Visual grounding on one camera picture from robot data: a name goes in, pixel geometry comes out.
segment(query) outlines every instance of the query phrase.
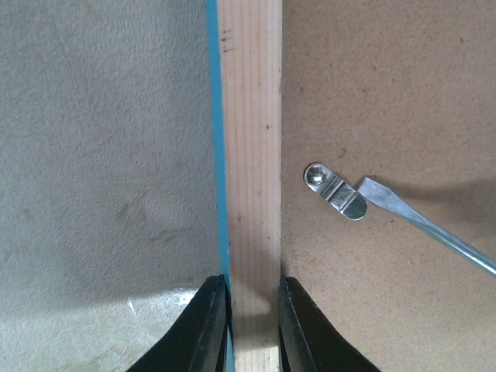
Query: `metal bracket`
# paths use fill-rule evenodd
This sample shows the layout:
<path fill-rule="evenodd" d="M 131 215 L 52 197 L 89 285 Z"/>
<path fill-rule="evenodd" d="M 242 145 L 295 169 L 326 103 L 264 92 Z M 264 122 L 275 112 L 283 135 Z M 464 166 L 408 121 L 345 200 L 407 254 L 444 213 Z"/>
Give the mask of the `metal bracket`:
<path fill-rule="evenodd" d="M 365 199 L 324 164 L 310 164 L 305 169 L 303 179 L 313 191 L 348 219 L 357 221 L 365 215 Z"/>

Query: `white wall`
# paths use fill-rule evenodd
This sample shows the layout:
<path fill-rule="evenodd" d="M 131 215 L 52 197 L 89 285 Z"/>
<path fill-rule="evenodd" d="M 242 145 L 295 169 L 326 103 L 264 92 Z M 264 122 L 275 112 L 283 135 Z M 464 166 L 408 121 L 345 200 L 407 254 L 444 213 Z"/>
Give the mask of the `white wall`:
<path fill-rule="evenodd" d="M 219 271 L 205 2 L 1 0 L 0 102 L 0 370 L 125 368 Z"/>

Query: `blue edge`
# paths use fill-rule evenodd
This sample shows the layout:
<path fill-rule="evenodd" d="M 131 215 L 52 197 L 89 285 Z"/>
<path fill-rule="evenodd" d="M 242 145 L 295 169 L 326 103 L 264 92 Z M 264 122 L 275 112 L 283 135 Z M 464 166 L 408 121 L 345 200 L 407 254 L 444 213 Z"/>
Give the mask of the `blue edge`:
<path fill-rule="evenodd" d="M 226 196 L 226 158 L 224 157 L 224 121 L 222 117 L 222 75 L 219 49 L 219 23 L 217 0 L 207 0 L 208 51 L 210 56 L 210 85 L 212 94 L 212 119 L 214 133 L 215 178 L 217 180 L 217 223 L 221 273 L 226 278 L 229 291 L 229 229 Z M 226 371 L 234 372 L 233 341 L 227 332 Z"/>

